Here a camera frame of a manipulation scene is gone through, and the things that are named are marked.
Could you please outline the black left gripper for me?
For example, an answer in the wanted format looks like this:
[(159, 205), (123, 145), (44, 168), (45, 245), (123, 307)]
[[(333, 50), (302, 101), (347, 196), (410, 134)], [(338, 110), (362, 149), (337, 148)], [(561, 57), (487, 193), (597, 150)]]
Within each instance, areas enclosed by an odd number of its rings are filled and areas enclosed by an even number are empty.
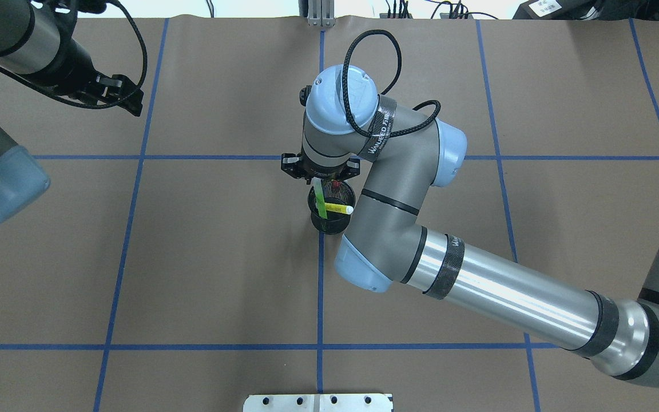
[(47, 71), (45, 87), (56, 96), (66, 96), (82, 104), (112, 104), (139, 117), (144, 92), (123, 74), (100, 74), (89, 53), (76, 40), (68, 40), (58, 51)]

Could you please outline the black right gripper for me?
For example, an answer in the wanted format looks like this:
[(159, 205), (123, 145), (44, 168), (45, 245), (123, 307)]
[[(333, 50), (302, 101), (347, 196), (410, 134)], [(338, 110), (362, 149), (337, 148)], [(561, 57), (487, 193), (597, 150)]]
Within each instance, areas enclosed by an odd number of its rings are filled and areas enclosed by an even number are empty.
[(327, 181), (346, 181), (360, 175), (360, 162), (356, 157), (348, 157), (337, 166), (322, 166), (314, 162), (304, 152), (281, 154), (281, 170), (293, 179), (311, 183), (313, 178)]

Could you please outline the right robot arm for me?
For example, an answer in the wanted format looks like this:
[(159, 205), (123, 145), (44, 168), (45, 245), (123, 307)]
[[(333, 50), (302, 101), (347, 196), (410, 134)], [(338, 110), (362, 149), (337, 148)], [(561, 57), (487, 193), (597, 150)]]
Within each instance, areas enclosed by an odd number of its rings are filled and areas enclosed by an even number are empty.
[(351, 214), (332, 213), (316, 227), (340, 233), (335, 269), (371, 292), (407, 285), (520, 329), (614, 379), (659, 388), (659, 249), (638, 294), (615, 298), (499, 256), (451, 229), (424, 222), (434, 191), (465, 175), (463, 131), (376, 88), (353, 65), (322, 70), (300, 92), (301, 149), (283, 155), (287, 174), (345, 186), (368, 163)]

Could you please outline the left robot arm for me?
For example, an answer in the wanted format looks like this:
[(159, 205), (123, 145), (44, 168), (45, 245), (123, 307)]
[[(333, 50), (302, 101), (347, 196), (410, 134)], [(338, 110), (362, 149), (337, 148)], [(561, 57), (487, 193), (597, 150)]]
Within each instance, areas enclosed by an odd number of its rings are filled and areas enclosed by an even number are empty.
[[(82, 14), (113, 7), (136, 36), (141, 57), (137, 79), (95, 67), (75, 38)], [(0, 1), (0, 224), (48, 190), (51, 179), (36, 157), (11, 135), (15, 121), (34, 137), (84, 137), (95, 112), (122, 109), (139, 117), (144, 107), (148, 51), (135, 18), (120, 1)]]

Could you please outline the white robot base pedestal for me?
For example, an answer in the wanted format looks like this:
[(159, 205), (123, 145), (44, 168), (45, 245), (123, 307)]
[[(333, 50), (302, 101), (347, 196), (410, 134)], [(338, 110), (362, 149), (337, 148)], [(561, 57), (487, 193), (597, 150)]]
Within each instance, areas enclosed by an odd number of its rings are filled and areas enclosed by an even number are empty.
[(257, 394), (249, 396), (243, 411), (394, 411), (392, 394)]

